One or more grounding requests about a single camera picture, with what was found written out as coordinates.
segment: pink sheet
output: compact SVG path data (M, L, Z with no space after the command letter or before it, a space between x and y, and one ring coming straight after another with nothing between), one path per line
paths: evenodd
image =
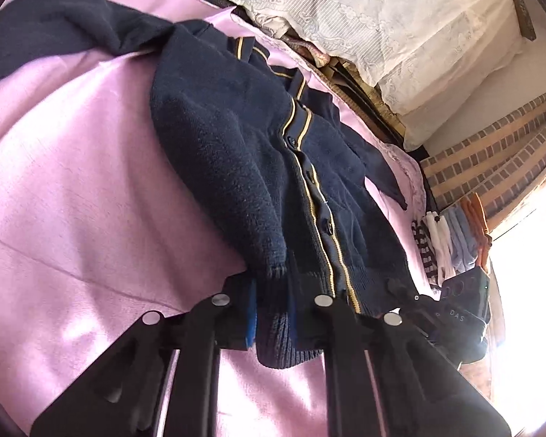
M282 43L199 0L113 0L172 21L205 18L255 35L270 63L297 67ZM244 269L167 162L148 96L156 58L101 51L31 62L0 81L0 402L33 419L143 312L189 310ZM424 211L416 164L383 146L339 99L344 123L379 147L409 204L366 181L430 294L410 220ZM288 370L225 352L218 435L326 435L321 359Z

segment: navy sweater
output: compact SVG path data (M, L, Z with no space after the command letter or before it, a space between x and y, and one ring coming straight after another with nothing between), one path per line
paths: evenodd
M150 109L159 141L257 280L257 354L287 367L315 356L290 338L288 282L376 315L414 283L405 252L364 187L406 208L381 153L339 121L296 69L269 67L254 38L204 21L172 24L108 0L15 0L0 12L0 79L50 55L159 52ZM294 267L288 268L288 258Z

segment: cardigan button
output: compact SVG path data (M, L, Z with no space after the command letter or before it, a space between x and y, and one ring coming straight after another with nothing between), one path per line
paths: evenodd
M333 235L332 222L330 222L327 218L324 219L324 231L330 236Z

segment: orange cloth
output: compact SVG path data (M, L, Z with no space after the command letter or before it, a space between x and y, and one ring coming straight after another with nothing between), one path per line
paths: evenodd
M483 270L488 273L487 258L491 248L491 236L489 236L482 202L477 194L472 194L470 198L461 198L459 205L465 213L465 217L467 217L471 233L473 233L473 236L478 242L478 258L475 261L475 265L481 266Z

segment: white wall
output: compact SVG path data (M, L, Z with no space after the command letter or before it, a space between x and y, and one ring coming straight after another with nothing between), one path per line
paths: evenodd
M537 0L524 0L536 31L506 67L491 73L425 143L436 155L546 92L546 13Z

